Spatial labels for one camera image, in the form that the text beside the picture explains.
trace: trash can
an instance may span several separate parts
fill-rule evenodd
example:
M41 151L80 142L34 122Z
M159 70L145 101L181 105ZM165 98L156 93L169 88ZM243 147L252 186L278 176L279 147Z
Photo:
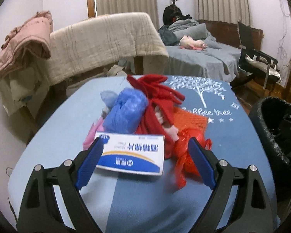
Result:
M291 195L291 139L279 126L291 120L291 104L274 97L260 99L249 113L272 169L278 201Z

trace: chair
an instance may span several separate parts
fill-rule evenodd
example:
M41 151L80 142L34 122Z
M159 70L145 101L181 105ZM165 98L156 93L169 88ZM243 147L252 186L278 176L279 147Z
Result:
M273 71L279 72L279 69L277 68L278 61L275 58L254 49L250 26L246 26L238 21L238 34L241 42L241 56L238 63L239 68L251 73L251 75L247 77L247 80L245 80L242 84L245 84L252 79L264 79L263 89L265 90L268 86L268 88L270 88L270 95L280 77L270 73L269 71L272 68ZM255 66L246 60L247 55L250 59L254 60Z

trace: blue tablecloth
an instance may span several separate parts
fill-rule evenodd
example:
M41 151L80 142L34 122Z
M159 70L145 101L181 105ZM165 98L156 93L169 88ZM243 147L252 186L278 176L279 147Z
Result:
M169 76L166 85L185 95L182 108L209 118L206 138L213 142L218 159L232 166L258 167L272 206L277 227L277 203L272 172L253 125L240 106L229 84L198 77ZM32 139L17 163L10 181L9 198L16 215L22 196L36 164L45 168L59 166L75 158L82 143L100 115L103 90L120 93L129 83L124 77L93 79L66 100ZM207 203L211 190L201 180L187 178L175 191L174 162L164 162L161 177L139 176L96 169L80 193L103 232L183 232L195 223ZM233 187L226 211L218 227L227 223L237 189ZM56 199L63 220L73 228L58 187Z

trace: yellow stripe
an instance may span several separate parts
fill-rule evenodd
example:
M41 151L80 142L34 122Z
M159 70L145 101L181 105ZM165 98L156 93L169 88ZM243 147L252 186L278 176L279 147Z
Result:
M123 152L123 151L111 151L111 152L104 152L102 154L102 156L104 155L110 155L110 154L119 154L119 155L129 155L129 156L134 156L134 157L137 157L137 158L142 158L144 160L147 160L147 161L150 161L152 163L154 163L154 161L146 156L143 156L143 155L140 155L138 153L135 153L135 152Z

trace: chair backrest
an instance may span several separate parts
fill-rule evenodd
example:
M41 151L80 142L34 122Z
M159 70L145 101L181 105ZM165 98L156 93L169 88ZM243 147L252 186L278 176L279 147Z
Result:
M246 49L252 50L255 48L252 41L250 26L244 25L243 23L238 21L238 34L242 46L245 46Z

